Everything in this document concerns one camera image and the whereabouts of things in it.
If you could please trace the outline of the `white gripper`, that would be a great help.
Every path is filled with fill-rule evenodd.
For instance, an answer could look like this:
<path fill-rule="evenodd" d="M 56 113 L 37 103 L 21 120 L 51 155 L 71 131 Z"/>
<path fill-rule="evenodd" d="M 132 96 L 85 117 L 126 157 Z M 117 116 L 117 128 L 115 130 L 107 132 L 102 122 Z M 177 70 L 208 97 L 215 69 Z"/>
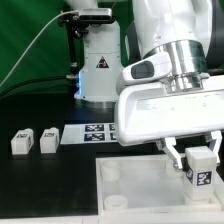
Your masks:
<path fill-rule="evenodd" d="M 197 91 L 167 94 L 162 83 L 130 86 L 114 111 L 115 134 L 122 146 L 156 141 L 159 151 L 183 171 L 176 138 L 205 134 L 206 153 L 220 163 L 224 130 L 224 79 L 207 79 Z"/>

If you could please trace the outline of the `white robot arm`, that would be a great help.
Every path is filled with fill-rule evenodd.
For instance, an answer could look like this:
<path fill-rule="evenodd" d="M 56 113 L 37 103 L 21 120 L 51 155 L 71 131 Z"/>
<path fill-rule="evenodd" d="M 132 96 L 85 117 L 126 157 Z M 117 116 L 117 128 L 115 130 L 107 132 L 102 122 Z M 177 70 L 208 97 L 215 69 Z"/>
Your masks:
<path fill-rule="evenodd" d="M 157 141 L 178 170 L 177 138 L 203 134 L 205 148 L 187 149 L 190 169 L 219 164 L 224 130 L 224 75 L 211 76 L 206 55 L 212 46 L 212 0 L 133 0 L 140 60 L 125 67 L 115 84 L 94 83 L 82 71 L 78 102 L 104 103 L 114 90 L 115 130 L 123 146 Z"/>

